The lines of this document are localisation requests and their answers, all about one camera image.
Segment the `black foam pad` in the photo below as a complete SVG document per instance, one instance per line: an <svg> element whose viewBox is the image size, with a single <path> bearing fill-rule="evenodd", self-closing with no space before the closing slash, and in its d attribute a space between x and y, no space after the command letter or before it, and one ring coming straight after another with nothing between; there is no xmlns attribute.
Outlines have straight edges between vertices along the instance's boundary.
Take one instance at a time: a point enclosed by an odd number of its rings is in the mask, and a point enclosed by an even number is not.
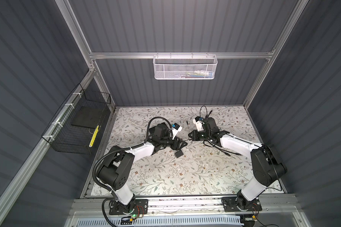
<svg viewBox="0 0 341 227"><path fill-rule="evenodd" d="M91 107L81 107L71 121L71 126L95 129L101 117L102 110Z"/></svg>

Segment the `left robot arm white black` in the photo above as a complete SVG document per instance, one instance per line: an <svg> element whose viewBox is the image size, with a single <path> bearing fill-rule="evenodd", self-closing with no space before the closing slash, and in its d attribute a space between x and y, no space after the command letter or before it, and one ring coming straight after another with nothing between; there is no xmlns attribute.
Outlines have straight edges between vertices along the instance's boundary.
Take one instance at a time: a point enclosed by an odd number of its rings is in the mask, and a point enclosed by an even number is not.
<svg viewBox="0 0 341 227"><path fill-rule="evenodd" d="M177 136L181 131L179 124L172 124L164 117L152 118L147 125L143 142L127 148L114 146L96 162L92 169L94 182L108 190L120 204L132 204L135 195L129 189L127 180L133 163L167 147L176 152L181 151L187 146L187 142Z"/></svg>

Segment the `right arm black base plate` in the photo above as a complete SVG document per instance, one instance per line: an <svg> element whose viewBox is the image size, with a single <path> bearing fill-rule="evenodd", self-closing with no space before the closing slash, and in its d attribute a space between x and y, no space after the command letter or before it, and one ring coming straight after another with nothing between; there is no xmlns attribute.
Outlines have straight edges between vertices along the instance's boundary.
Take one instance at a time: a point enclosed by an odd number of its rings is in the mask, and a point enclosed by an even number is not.
<svg viewBox="0 0 341 227"><path fill-rule="evenodd" d="M258 198L248 201L243 197L222 197L221 203L225 212L262 211L262 206Z"/></svg>

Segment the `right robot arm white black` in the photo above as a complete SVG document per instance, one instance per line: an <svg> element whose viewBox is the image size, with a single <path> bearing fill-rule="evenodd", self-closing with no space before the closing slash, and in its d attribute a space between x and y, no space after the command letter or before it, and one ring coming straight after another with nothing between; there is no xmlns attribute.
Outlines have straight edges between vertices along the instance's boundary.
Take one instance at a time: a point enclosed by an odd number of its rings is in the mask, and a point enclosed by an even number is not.
<svg viewBox="0 0 341 227"><path fill-rule="evenodd" d="M257 201L269 186L279 180L288 169L279 153L270 146L254 143L220 130L213 118L197 116L196 129L188 134L192 141L203 141L224 153L242 155L252 163L253 177L237 193L236 203L241 210Z"/></svg>

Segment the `black power adapter with cable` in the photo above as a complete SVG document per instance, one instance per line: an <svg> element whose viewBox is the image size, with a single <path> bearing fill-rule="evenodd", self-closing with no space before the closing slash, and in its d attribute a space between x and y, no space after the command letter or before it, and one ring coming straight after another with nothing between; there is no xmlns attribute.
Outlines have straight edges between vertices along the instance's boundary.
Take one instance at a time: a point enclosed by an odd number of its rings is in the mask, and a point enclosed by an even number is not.
<svg viewBox="0 0 341 227"><path fill-rule="evenodd" d="M177 136L173 139L174 140L174 144L177 144L177 140L178 139L181 139L180 137L179 137L179 134L180 134L180 132L177 134ZM175 157L176 158L180 158L181 156L183 156L184 155L184 153L183 153L183 151L182 151L182 149L181 150L179 150L179 151L175 151Z"/></svg>

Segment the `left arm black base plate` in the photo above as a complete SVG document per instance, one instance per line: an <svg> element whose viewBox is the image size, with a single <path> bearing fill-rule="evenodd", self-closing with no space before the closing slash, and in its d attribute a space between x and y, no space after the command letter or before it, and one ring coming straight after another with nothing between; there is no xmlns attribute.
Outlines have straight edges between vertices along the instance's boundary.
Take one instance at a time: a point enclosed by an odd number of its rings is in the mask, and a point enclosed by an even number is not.
<svg viewBox="0 0 341 227"><path fill-rule="evenodd" d="M134 199L128 205L119 201L110 200L109 215L144 215L148 213L148 199Z"/></svg>

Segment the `markers in white basket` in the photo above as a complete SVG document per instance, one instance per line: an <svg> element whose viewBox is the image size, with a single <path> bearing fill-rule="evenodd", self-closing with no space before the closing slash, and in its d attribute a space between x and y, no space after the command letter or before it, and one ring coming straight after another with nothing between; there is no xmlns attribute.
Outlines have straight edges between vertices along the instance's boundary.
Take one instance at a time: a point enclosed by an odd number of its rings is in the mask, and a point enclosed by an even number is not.
<svg viewBox="0 0 341 227"><path fill-rule="evenodd" d="M213 71L192 71L192 72L183 72L178 75L181 79L213 79L214 72Z"/></svg>

